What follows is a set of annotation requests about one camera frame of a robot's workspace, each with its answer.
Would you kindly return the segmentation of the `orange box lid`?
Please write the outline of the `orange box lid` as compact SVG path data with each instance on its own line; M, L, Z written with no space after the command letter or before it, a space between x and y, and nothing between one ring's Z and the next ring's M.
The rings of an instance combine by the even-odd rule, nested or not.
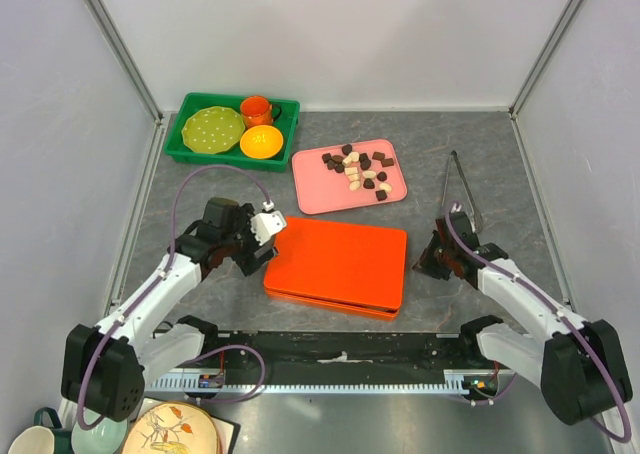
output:
M264 289L383 311L403 303L408 234L289 216Z

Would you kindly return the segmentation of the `metal tongs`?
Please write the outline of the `metal tongs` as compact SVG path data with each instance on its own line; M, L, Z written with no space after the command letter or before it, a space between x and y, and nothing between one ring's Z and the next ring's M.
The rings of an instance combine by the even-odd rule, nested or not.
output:
M444 179L441 193L441 212L444 213L450 207L449 198L449 184L451 173L455 172L454 180L454 193L464 193L466 202L463 204L467 208L467 213L470 215L470 222L473 232L480 234L484 228L484 219L477 206L473 193L471 192L469 182L466 178L464 169L461 165L459 155L456 150L452 150L445 163Z

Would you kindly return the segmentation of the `orange chocolate box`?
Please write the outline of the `orange chocolate box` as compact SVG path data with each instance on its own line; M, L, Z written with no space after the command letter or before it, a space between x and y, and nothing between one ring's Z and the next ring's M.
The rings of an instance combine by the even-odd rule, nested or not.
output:
M347 305L318 299L309 299L268 289L266 289L265 292L269 297L278 301L340 312L347 315L366 317L382 321L392 321L398 316L398 311L375 310L367 307Z

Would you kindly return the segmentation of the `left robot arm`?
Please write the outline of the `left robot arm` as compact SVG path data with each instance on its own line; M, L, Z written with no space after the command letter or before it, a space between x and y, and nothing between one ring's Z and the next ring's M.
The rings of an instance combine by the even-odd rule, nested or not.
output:
M272 204L256 211L210 199L201 218L173 238L158 267L129 298L95 326L74 327L66 338L61 378L64 399L113 421L126 419L145 388L187 362L208 367L219 343L199 320L180 321L156 336L173 307L225 259L251 276L277 255L287 226Z

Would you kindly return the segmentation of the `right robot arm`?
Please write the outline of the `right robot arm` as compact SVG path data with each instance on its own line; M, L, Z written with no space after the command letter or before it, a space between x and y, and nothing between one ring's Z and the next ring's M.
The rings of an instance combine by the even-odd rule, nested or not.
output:
M464 324L458 355L477 368L496 361L540 389L552 413L574 425L633 398L619 336L605 320L588 321L527 278L508 254L480 243L467 214L435 221L428 246L415 264L431 278L467 282L505 309L523 328L518 333L496 316Z

